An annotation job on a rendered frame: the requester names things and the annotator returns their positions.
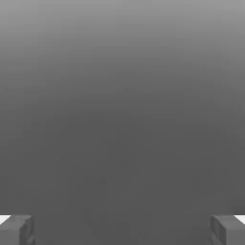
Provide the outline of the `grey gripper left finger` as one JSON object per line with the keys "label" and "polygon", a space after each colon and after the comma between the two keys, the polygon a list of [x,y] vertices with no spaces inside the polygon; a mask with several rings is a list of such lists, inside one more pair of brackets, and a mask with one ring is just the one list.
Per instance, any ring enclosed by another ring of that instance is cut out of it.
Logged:
{"label": "grey gripper left finger", "polygon": [[0,215],[0,245],[36,245],[33,215]]}

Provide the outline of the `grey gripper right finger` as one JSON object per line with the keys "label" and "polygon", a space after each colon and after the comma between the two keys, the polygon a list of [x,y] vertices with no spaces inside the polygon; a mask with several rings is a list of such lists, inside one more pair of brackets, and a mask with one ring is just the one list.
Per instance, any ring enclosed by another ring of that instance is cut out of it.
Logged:
{"label": "grey gripper right finger", "polygon": [[245,245],[245,215],[212,215],[209,245]]}

